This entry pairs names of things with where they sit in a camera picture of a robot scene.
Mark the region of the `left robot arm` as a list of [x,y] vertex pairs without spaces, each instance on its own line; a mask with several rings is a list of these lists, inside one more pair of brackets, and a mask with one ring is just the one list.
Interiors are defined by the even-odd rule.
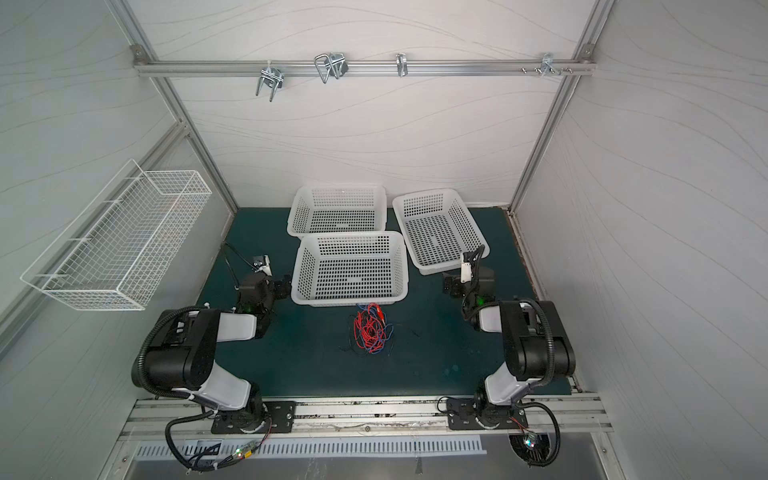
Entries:
[[259,387],[216,361],[217,347],[265,336],[275,303],[287,298],[291,277],[265,270],[246,276],[232,310],[188,306],[162,312],[143,341],[132,382],[154,396],[185,399],[205,409],[259,416]]

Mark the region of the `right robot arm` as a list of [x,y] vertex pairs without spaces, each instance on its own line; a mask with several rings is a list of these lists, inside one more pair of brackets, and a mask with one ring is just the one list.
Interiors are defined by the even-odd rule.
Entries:
[[515,405],[532,391],[575,372],[573,347],[555,304],[550,300],[501,300],[494,295],[494,272],[442,275],[443,292],[462,300],[461,315],[474,329],[499,334],[503,362],[484,380],[480,402]]

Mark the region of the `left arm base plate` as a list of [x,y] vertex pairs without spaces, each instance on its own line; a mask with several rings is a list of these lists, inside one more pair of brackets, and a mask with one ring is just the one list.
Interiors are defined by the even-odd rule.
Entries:
[[220,412],[214,417],[212,434],[290,433],[295,419],[295,401],[266,401],[255,412],[246,409]]

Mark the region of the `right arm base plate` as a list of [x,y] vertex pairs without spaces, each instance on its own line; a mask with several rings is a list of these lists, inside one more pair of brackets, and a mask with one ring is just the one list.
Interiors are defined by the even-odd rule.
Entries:
[[510,405],[494,405],[482,399],[444,396],[438,400],[437,409],[446,416],[451,431],[523,431],[528,428],[523,410]]

